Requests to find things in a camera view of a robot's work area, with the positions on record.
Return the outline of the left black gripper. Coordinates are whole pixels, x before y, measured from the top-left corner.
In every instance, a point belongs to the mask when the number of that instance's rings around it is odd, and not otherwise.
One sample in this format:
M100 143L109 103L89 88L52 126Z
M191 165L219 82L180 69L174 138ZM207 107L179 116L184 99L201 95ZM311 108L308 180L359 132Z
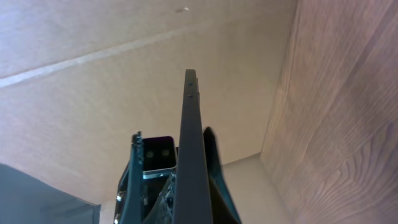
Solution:
M203 132L214 224L239 224L241 219L224 180L216 136ZM175 172L167 177L143 179L141 132L132 136L129 163L118 183L114 224L172 223Z

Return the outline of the Samsung Galaxy smartphone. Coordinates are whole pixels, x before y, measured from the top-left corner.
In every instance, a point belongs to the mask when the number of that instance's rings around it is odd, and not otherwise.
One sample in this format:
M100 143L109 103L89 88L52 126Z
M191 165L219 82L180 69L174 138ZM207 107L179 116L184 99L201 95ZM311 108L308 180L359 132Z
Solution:
M185 71L173 222L213 222L201 125L200 94L194 69Z

